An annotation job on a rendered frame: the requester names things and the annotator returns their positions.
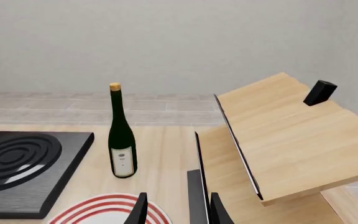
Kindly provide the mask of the white plate with red rings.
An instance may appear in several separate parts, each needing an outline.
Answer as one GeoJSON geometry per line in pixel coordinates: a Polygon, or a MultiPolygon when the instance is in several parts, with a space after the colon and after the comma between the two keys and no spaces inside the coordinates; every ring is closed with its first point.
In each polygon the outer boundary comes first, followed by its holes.
{"type": "Polygon", "coordinates": [[[138,197],[124,193],[97,195],[60,212],[48,224],[123,224],[138,197]]]}

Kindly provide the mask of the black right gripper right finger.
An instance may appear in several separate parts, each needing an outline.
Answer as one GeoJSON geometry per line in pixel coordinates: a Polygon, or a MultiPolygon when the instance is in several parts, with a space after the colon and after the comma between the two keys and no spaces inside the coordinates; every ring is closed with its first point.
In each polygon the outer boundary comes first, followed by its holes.
{"type": "Polygon", "coordinates": [[[211,193],[210,206],[213,224],[234,224],[233,220],[231,220],[231,217],[227,213],[218,193],[211,193]]]}

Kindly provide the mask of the flat black stove plate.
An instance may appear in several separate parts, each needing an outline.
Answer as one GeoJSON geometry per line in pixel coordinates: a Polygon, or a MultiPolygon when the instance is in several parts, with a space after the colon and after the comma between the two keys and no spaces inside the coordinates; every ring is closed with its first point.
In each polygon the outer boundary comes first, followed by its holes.
{"type": "Polygon", "coordinates": [[[0,131],[0,220],[45,218],[93,141],[92,132],[0,131]]]}

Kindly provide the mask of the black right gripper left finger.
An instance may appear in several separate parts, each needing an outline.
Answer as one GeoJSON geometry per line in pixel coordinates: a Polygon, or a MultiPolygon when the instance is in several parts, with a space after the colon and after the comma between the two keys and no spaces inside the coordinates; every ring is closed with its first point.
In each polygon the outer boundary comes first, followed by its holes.
{"type": "Polygon", "coordinates": [[[147,219],[148,199],[147,194],[142,192],[130,212],[125,224],[145,224],[147,219]]]}

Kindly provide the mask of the pale wooden wine rack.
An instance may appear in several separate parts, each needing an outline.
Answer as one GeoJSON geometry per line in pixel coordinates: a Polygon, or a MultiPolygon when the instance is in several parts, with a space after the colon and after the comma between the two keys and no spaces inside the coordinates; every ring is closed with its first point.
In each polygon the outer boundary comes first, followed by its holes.
{"type": "Polygon", "coordinates": [[[196,134],[204,191],[234,224],[358,224],[358,115],[285,73],[214,99],[224,124],[196,134]]]}

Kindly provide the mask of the dark green wine bottle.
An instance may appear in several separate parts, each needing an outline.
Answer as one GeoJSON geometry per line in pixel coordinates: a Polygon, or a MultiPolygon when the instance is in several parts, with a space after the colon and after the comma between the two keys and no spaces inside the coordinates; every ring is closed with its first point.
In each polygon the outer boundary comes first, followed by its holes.
{"type": "Polygon", "coordinates": [[[115,177],[126,179],[138,169],[135,137],[124,113],[121,84],[110,83],[109,90],[112,106],[112,123],[108,136],[111,169],[115,177]]]}

